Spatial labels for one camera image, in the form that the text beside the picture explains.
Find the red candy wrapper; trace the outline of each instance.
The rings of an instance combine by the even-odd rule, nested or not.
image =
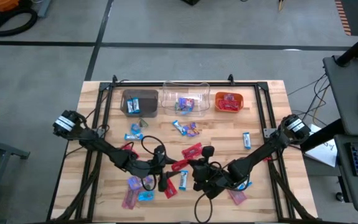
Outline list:
[[[164,192],[167,198],[171,198],[177,194],[177,190],[170,179],[167,180],[167,189]]]
[[[188,159],[183,159],[181,161],[177,161],[177,162],[173,163],[172,170],[179,171],[179,170],[185,168],[188,164],[189,164]]]
[[[181,151],[185,159],[194,159],[195,157],[201,155],[202,152],[202,144],[201,142],[191,146],[188,149]]]
[[[238,101],[220,100],[219,108],[221,110],[238,111],[240,103]]]
[[[122,202],[122,208],[132,210],[136,205],[138,195],[139,195],[139,190],[132,190],[128,186],[128,190],[126,191],[126,195]]]
[[[233,190],[227,190],[227,191],[228,191],[228,194],[233,199],[235,205],[239,205],[247,199],[247,196],[245,196],[245,194],[243,192],[237,192],[237,191],[233,191]]]

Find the table leg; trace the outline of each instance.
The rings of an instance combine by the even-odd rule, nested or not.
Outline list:
[[[333,139],[337,134],[345,134],[341,119],[337,119],[320,131],[310,135],[310,137],[300,145],[301,150],[302,152],[307,152],[310,149],[314,149],[316,146]]]
[[[10,152],[12,155],[17,155],[21,159],[28,159],[30,152],[22,151],[12,146],[0,143],[0,150]]]

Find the vacuum cleaner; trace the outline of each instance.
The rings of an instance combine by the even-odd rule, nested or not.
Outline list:
[[[29,30],[37,21],[37,13],[33,10],[33,2],[31,0],[0,0],[0,27],[9,19],[16,15],[29,13],[31,18],[24,25],[11,29],[0,31],[0,37],[20,34]]]

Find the wooden table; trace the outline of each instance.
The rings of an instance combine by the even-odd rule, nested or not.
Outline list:
[[[100,82],[85,82],[83,84],[77,109],[79,113],[87,115],[94,109],[99,84]],[[279,125],[283,117],[291,114],[284,82],[281,80],[268,81],[268,85],[276,124]],[[121,95],[125,89],[127,88],[114,89],[109,114],[108,124],[111,129],[106,134],[106,141],[116,147],[122,146],[125,143],[123,136],[125,133],[130,132],[130,125],[132,123],[138,122],[137,118],[127,118],[120,111]],[[215,112],[214,99],[218,91],[242,94],[244,97],[243,109],[235,114]],[[201,142],[203,146],[212,145],[215,147],[212,161],[219,161],[223,166],[233,159],[248,155],[263,144],[255,90],[253,88],[234,86],[211,87],[210,103],[210,109],[205,116],[193,118],[168,116],[159,105],[158,116],[156,118],[145,119],[149,127],[143,133],[159,138],[165,144],[168,156],[176,160],[183,158],[181,154],[183,149],[187,149],[198,142]],[[263,100],[263,107],[265,118],[268,119],[265,100]],[[101,124],[102,117],[103,109],[101,109],[99,124]],[[194,138],[181,136],[172,125],[172,122],[176,119],[181,124],[191,121],[196,122],[201,134]],[[93,118],[89,117],[88,120],[90,126]],[[251,150],[246,150],[243,145],[242,133],[245,131],[250,132]],[[157,145],[153,140],[148,140],[146,143],[146,147],[150,150],[153,150]],[[79,147],[77,142],[71,142],[67,152],[77,147]],[[150,154],[141,147],[140,143],[136,143],[134,149],[139,153],[140,159],[146,160],[151,158]],[[52,211],[52,218],[59,216],[78,192],[85,154],[86,150],[82,149],[66,158]],[[307,211],[316,217],[317,212],[301,152],[289,147],[285,150],[284,158],[291,190]],[[171,170],[170,166],[167,166],[165,170]],[[130,174],[117,169],[106,156],[103,156],[93,221],[196,222],[194,204],[197,198],[202,195],[202,192],[196,192],[192,189],[194,183],[191,177],[192,169],[188,169],[188,171],[187,191],[182,192],[178,190],[179,193],[170,199],[167,199],[163,192],[156,191],[154,201],[137,202],[133,210],[127,210],[123,209],[121,204],[127,189],[126,180],[130,177]],[[177,189],[179,179],[179,175],[171,178]],[[261,162],[253,168],[251,181],[253,185],[245,191],[248,199],[239,206],[234,205],[226,190],[212,200],[214,210],[211,222],[276,221],[276,210],[266,162]],[[280,198],[283,210],[285,211],[284,214],[286,214],[285,198],[281,191]],[[88,200],[88,197],[85,199],[83,216],[87,212],[86,200]],[[197,207],[200,220],[205,220],[208,217],[209,210],[209,202],[206,198],[203,198]]]

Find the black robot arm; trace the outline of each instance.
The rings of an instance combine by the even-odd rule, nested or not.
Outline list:
[[[161,175],[165,164],[175,162],[175,160],[166,156],[163,144],[154,150],[153,159],[148,161],[138,160],[138,155],[132,150],[116,148],[106,142],[101,138],[103,134],[97,133],[97,130],[90,129],[86,124],[86,118],[76,111],[64,111],[55,121],[53,127],[55,135],[67,140],[79,140],[79,144],[85,149],[106,154],[117,168],[139,178],[145,178],[148,175]]]
[[[227,164],[227,170],[215,166],[213,162],[205,162],[204,158],[190,161],[189,164],[194,169],[194,190],[203,190],[209,199],[213,199],[224,189],[237,188],[249,178],[256,164],[270,157],[273,152],[282,152],[289,144],[302,143],[308,138],[309,132],[310,129],[298,116],[292,114],[283,118],[278,129],[264,145],[247,157],[231,161]],[[213,149],[207,151],[212,151],[205,152],[208,157],[213,155]]]

